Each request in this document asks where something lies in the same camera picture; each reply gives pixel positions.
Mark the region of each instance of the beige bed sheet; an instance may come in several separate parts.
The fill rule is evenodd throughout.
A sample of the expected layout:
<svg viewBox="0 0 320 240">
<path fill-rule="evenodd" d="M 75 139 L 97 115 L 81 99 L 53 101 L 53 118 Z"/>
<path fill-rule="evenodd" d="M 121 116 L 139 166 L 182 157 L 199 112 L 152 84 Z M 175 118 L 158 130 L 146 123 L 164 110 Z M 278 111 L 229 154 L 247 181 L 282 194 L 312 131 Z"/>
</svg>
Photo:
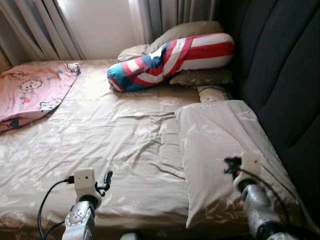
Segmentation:
<svg viewBox="0 0 320 240">
<path fill-rule="evenodd" d="M 133 230 L 152 240 L 246 233 L 238 224 L 186 230 L 188 189 L 174 111 L 199 102 L 198 91 L 158 86 L 113 92 L 106 73 L 115 62 L 80 61 L 81 74 L 55 112 L 0 135 L 0 239 L 40 239 L 37 213 L 46 191 L 86 167 L 99 182 L 114 171 L 96 211 L 95 240 L 120 239 Z M 73 185 L 54 189 L 43 227 L 64 220 L 75 199 Z M 61 239 L 63 231 L 58 227 L 48 239 Z"/>
</svg>

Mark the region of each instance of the wall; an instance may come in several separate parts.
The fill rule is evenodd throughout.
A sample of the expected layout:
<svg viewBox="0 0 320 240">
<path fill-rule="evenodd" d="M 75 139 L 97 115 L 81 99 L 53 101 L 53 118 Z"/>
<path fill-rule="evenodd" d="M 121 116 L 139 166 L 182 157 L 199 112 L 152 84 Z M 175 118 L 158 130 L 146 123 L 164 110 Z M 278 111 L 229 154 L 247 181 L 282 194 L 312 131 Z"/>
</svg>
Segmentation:
<svg viewBox="0 0 320 240">
<path fill-rule="evenodd" d="M 69 32 L 87 59 L 116 58 L 136 40 L 129 0 L 58 0 Z"/>
</svg>

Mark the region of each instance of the pink blanket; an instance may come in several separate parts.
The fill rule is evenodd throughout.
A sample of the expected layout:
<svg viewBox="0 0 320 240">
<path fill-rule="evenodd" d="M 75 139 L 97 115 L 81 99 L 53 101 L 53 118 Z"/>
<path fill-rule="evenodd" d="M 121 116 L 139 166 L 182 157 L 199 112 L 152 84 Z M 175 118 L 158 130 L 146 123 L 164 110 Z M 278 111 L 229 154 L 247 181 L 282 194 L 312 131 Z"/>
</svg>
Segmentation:
<svg viewBox="0 0 320 240">
<path fill-rule="evenodd" d="M 0 132 L 26 125 L 55 109 L 79 74 L 79 64 L 21 65 L 0 76 Z"/>
</svg>

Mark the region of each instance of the dark gray headboard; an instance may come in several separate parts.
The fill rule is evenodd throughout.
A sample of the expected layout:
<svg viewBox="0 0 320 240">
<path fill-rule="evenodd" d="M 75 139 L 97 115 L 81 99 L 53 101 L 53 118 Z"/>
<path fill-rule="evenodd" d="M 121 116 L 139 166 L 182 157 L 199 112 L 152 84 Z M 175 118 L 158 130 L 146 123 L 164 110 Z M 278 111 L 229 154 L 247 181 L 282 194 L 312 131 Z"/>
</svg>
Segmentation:
<svg viewBox="0 0 320 240">
<path fill-rule="evenodd" d="M 236 43 L 235 98 L 255 111 L 311 217 L 320 223 L 319 0 L 221 0 Z"/>
</svg>

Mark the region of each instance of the white pillow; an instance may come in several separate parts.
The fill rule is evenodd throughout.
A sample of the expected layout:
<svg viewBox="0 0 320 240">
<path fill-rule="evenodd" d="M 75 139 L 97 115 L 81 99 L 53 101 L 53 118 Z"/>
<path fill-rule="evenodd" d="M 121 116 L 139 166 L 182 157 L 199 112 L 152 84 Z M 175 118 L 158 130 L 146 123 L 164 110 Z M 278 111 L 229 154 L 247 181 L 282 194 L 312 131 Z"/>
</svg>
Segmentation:
<svg viewBox="0 0 320 240">
<path fill-rule="evenodd" d="M 291 224 L 316 228 L 257 116 L 243 101 L 195 103 L 174 114 L 188 188 L 187 228 L 205 222 L 246 225 L 240 194 L 224 174 L 224 158 L 251 151 L 264 155 L 260 177 L 286 205 Z M 283 213 L 278 204 L 276 210 Z"/>
</svg>

